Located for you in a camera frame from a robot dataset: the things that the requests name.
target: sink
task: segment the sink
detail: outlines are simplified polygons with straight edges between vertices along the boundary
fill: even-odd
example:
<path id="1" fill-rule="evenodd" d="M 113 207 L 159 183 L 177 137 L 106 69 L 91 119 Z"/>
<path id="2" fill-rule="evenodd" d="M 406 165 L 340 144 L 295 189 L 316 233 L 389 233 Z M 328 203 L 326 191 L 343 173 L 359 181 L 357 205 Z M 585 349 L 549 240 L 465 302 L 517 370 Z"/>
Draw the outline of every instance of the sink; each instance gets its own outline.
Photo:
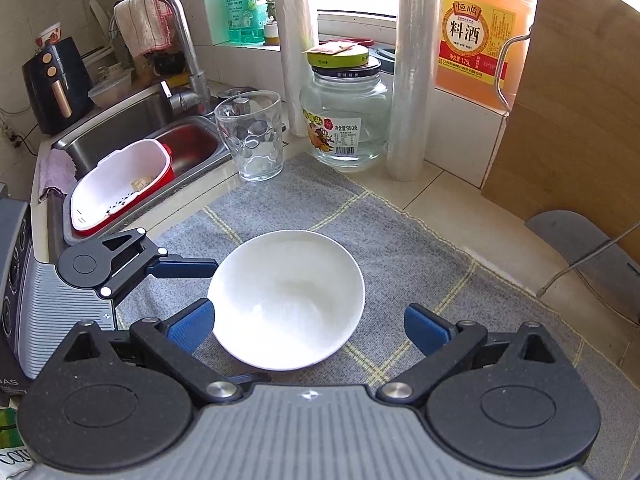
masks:
<path id="1" fill-rule="evenodd" d="M 71 228 L 71 193 L 66 199 L 55 194 L 49 196 L 50 262 L 55 262 L 69 244 L 126 229 L 179 189 L 231 159 L 216 125 L 202 116 L 176 119 L 169 99 L 159 87 L 139 92 L 92 117 L 53 147 L 71 156 L 76 164 L 76 178 L 80 179 L 109 153 L 145 138 L 157 139 L 169 148 L 174 179 L 89 237 L 79 237 Z"/>

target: glass cup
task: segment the glass cup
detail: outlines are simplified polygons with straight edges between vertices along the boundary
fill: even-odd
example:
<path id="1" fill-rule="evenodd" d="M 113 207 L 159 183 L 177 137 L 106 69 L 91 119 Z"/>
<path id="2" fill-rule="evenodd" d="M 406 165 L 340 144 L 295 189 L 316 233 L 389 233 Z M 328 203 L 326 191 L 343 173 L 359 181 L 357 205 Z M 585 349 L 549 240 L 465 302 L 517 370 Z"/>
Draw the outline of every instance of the glass cup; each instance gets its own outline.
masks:
<path id="1" fill-rule="evenodd" d="M 276 92 L 238 94 L 222 101 L 214 114 L 240 177 L 261 182 L 282 171 L 282 102 Z"/>

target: wooden cutting board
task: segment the wooden cutting board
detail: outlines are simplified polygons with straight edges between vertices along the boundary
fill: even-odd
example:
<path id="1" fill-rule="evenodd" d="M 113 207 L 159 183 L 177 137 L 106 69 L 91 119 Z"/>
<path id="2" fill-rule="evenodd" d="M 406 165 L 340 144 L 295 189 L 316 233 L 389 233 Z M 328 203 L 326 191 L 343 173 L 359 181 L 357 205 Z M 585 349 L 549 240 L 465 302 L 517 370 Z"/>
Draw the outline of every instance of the wooden cutting board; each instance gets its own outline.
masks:
<path id="1" fill-rule="evenodd" d="M 569 209 L 610 237 L 640 219 L 640 13 L 620 0 L 538 0 L 482 195 L 523 220 Z M 640 230 L 620 246 L 640 262 Z"/>

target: black jar lid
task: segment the black jar lid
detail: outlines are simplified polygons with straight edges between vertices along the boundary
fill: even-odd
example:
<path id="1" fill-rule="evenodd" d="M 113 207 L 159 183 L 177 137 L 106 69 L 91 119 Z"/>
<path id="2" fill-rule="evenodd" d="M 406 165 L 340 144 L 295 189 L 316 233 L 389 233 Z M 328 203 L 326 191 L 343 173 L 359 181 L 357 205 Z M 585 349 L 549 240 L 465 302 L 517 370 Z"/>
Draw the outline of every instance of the black jar lid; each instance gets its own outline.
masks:
<path id="1" fill-rule="evenodd" d="M 339 77 L 344 79 L 353 79 L 356 77 L 368 77 L 370 75 L 376 75 L 382 69 L 380 61 L 373 56 L 369 56 L 369 62 L 366 65 L 357 66 L 354 68 L 320 68 L 318 66 L 312 66 L 313 70 L 318 75 L 325 77 Z"/>

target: metal faucet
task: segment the metal faucet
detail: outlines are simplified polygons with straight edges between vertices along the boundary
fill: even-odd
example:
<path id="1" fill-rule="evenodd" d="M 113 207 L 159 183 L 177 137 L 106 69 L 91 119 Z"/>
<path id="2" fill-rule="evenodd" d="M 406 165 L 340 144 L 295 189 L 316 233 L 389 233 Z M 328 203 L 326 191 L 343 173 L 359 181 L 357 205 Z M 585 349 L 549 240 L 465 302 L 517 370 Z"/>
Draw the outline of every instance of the metal faucet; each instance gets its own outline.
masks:
<path id="1" fill-rule="evenodd" d="M 193 41 L 191 40 L 191 33 L 189 32 L 189 25 L 184 15 L 182 3 L 180 0 L 162 1 L 169 5 L 174 12 L 175 30 L 182 44 L 184 59 L 190 74 L 189 82 L 191 84 L 191 90 L 171 96 L 170 101 L 172 107 L 174 110 L 187 111 L 188 108 L 196 106 L 196 109 L 201 115 L 209 114 L 212 111 L 212 107 L 210 102 L 211 94 L 209 93 L 209 86 L 207 85 L 207 76 L 204 70 L 198 65 L 196 50 L 193 47 Z"/>

